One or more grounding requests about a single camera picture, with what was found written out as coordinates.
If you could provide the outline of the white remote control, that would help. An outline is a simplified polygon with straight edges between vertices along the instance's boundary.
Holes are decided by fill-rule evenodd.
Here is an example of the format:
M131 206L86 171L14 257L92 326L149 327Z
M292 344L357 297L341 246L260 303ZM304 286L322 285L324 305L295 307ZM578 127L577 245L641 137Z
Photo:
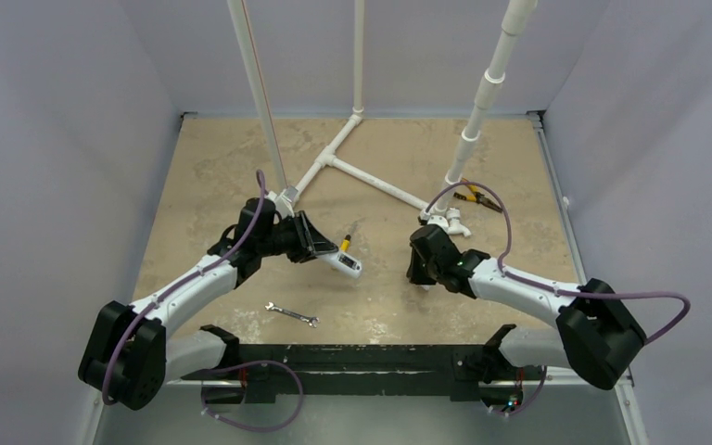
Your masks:
M320 255L317 259L353 279L360 278L363 272L362 263L343 250Z

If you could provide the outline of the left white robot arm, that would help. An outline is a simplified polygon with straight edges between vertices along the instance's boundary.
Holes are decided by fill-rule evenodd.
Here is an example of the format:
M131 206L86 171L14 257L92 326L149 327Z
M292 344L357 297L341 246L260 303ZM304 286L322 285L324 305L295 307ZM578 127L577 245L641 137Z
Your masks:
M170 379L207 370L215 378L236 373L237 342L221 328L204 326L190 338L172 335L215 299L243 285L263 259L285 256L292 263L320 260L357 278L363 267L321 234L305 212L280 212L267 197L249 199L237 223L189 271L130 304L111 301L97 314L78 367L84 384L104 403L136 411Z

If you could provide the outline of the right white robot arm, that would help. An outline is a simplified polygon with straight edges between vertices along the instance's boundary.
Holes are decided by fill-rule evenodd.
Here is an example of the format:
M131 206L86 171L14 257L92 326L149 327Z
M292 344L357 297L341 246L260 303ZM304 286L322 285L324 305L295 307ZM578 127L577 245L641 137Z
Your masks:
M502 326L484 345L479 368L490 381L528 366L574 371L608 390L648 342L639 322L612 287L598 279L585 285L557 283L500 265L489 254L459 250L440 227L424 225L410 236L410 283L441 285L454 294L500 303L545 326Z

